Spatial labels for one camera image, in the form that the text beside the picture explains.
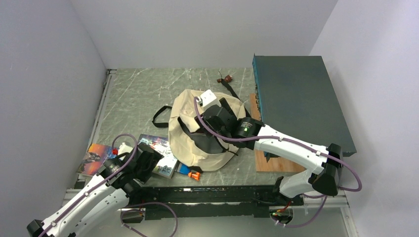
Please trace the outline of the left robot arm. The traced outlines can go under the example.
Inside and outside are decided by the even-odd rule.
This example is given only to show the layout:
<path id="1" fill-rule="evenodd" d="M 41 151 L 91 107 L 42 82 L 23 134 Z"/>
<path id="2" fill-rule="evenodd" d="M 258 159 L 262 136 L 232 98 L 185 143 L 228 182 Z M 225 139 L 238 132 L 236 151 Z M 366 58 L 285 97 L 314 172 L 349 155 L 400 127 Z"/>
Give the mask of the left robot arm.
<path id="1" fill-rule="evenodd" d="M 163 156 L 149 145 L 131 148 L 122 144 L 113 150 L 92 177 L 62 208 L 44 220 L 27 225 L 32 237 L 81 237 L 106 216 L 125 206 L 136 207 L 142 201 L 140 185 L 151 177 Z"/>

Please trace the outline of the beige canvas backpack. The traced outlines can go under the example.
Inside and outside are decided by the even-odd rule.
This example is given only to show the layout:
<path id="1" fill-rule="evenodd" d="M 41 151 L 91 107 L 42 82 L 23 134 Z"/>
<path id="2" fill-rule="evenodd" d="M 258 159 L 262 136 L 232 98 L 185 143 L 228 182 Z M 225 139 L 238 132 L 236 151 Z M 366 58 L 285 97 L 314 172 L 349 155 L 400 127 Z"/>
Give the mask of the beige canvas backpack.
<path id="1" fill-rule="evenodd" d="M 217 171 L 237 155 L 239 148 L 221 141 L 200 126 L 194 98 L 209 91 L 183 90 L 171 106 L 161 107 L 153 116 L 157 128 L 168 129 L 172 154 L 187 167 L 198 172 Z"/>

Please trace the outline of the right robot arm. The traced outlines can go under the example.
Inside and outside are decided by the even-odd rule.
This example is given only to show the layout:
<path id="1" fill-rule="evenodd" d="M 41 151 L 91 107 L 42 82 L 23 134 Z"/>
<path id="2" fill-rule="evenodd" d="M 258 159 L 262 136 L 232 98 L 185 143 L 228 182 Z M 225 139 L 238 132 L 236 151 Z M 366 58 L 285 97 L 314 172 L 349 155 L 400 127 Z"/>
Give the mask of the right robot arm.
<path id="1" fill-rule="evenodd" d="M 196 107 L 195 113 L 200 126 L 216 138 L 238 148 L 286 158 L 305 168 L 298 174 L 278 178 L 276 189 L 272 192 L 272 198 L 278 205 L 284 205 L 305 192 L 317 191 L 325 196 L 338 194 L 343 167 L 341 146 L 304 142 L 253 118 L 237 118 L 218 105 L 212 105 L 203 113 Z"/>

